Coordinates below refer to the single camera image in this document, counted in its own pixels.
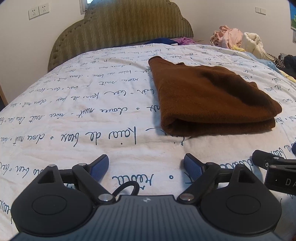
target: white blanket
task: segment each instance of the white blanket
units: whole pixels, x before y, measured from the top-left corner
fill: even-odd
[[[157,92],[148,59],[223,66],[255,81],[278,101],[283,112],[272,131],[243,135],[172,137],[160,128]],[[202,162],[233,168],[242,161],[260,180],[266,171],[250,156],[260,149],[295,158],[295,84],[248,55],[205,45],[150,44],[81,54],[46,74],[0,113],[0,240],[17,233],[11,220],[14,199],[48,164],[60,169],[110,160],[101,184],[113,192],[128,180],[140,195],[174,194],[191,179],[182,166],[186,153]],[[296,197],[272,191],[281,201],[276,232],[289,240],[296,232]]]

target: white wall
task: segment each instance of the white wall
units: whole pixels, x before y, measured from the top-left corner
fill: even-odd
[[[28,10],[49,3],[50,12],[29,20]],[[0,85],[8,102],[47,73],[55,40],[83,19],[79,0],[5,0],[0,5]]]
[[[290,26],[288,0],[173,0],[185,18],[198,16],[199,23],[190,22],[195,39],[210,43],[214,30],[227,25],[242,32],[257,33],[264,49],[276,57],[280,53],[296,55],[296,44]],[[267,15],[255,12],[255,7],[267,10]]]
[[[287,0],[172,1],[190,22],[194,38],[204,43],[219,26],[228,25],[259,34],[270,54],[296,55]],[[47,2],[50,13],[29,20],[28,10]],[[255,13],[255,7],[265,8],[267,15]],[[79,0],[5,0],[0,5],[0,85],[8,102],[47,73],[55,40],[82,18]]]

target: blue gripper pad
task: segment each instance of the blue gripper pad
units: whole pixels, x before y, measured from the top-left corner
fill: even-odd
[[[184,168],[191,176],[191,178],[195,181],[204,173],[205,164],[203,164],[200,160],[195,158],[190,153],[187,153],[184,156]]]
[[[102,179],[109,168],[109,158],[105,154],[101,155],[88,166],[90,167],[90,175],[98,182]]]

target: light blue cloth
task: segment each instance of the light blue cloth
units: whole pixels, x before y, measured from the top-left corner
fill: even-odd
[[[253,54],[249,53],[249,52],[245,52],[248,56],[250,56],[251,58],[253,58],[254,60],[258,61],[259,63],[262,63],[264,65],[266,65],[267,67],[273,69],[274,71],[278,72],[280,75],[284,76],[279,69],[276,67],[276,65],[269,61],[269,60],[265,60],[265,59],[258,59],[256,58]]]

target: brown cloth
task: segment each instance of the brown cloth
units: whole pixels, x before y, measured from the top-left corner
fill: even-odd
[[[178,136],[271,130],[279,103],[220,66],[186,66],[154,56],[148,61],[158,91],[161,127]]]

